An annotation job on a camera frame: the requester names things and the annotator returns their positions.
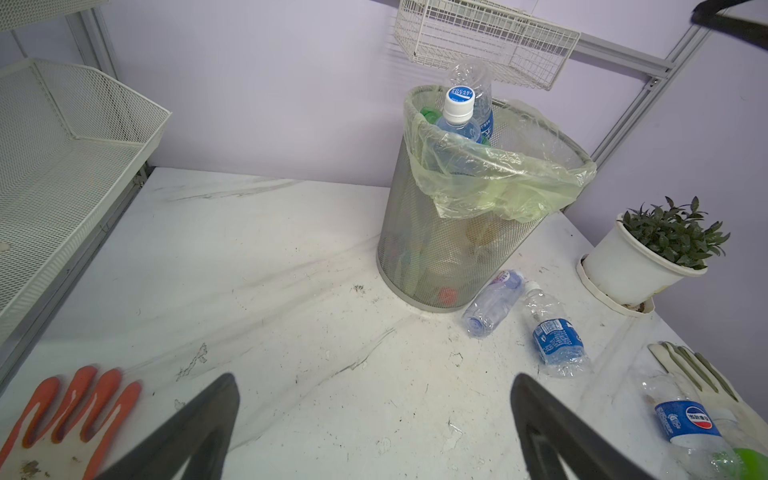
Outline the pepsi bottle blue cap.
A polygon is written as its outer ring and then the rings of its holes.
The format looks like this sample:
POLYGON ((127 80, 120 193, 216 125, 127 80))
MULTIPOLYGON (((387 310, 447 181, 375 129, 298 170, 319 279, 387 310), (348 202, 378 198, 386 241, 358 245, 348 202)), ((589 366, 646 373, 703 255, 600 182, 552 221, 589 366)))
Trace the pepsi bottle blue cap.
POLYGON ((743 465, 700 401, 696 386, 674 373, 637 375, 676 463, 691 479, 739 479, 743 465))

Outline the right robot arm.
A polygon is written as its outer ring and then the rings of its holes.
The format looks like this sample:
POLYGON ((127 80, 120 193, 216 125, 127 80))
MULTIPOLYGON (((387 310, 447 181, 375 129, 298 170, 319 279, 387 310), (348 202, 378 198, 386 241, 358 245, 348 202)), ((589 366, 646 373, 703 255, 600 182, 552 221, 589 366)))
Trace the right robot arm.
POLYGON ((690 21, 708 30, 716 31, 767 50, 767 25, 723 14, 723 11, 747 3, 748 0, 706 0, 692 11, 690 21))

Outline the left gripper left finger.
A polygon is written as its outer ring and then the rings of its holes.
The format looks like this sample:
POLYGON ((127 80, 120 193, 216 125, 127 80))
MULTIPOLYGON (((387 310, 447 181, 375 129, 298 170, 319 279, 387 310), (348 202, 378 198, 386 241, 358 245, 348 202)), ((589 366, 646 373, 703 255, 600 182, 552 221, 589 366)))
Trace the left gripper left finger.
POLYGON ((221 375, 98 477, 219 479, 239 404, 234 375, 221 375))

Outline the blue label water bottle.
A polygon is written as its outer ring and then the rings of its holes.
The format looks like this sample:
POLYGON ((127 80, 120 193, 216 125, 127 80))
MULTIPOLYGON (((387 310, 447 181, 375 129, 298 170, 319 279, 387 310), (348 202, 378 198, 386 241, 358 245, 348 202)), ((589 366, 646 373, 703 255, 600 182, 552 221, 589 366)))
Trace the blue label water bottle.
POLYGON ((591 371, 591 360, 565 306, 529 281, 521 297, 535 350, 548 375, 574 378, 591 371))

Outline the green soda bottle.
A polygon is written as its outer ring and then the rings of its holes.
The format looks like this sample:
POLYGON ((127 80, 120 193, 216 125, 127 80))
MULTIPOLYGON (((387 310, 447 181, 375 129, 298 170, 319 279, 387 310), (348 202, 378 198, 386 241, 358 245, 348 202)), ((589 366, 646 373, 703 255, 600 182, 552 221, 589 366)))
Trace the green soda bottle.
POLYGON ((429 107, 422 108, 420 110, 420 113, 429 124, 436 124, 438 120, 442 117, 442 113, 440 110, 436 110, 429 107))

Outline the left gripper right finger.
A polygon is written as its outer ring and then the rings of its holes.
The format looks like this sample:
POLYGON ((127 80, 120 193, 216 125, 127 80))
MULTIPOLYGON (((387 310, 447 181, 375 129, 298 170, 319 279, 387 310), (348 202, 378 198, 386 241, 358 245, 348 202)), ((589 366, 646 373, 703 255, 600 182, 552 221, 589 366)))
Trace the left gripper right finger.
POLYGON ((512 383, 510 405, 526 468, 532 479, 649 479, 531 376, 512 383))

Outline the red label clear bottle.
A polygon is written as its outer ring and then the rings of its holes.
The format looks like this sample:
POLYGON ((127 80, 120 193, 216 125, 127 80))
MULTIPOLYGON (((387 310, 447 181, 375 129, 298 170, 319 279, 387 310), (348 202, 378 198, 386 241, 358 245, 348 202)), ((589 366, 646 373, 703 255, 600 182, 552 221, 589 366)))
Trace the red label clear bottle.
POLYGON ((437 303, 441 308, 453 307, 458 300, 458 291, 451 287, 442 287, 437 294, 437 303))

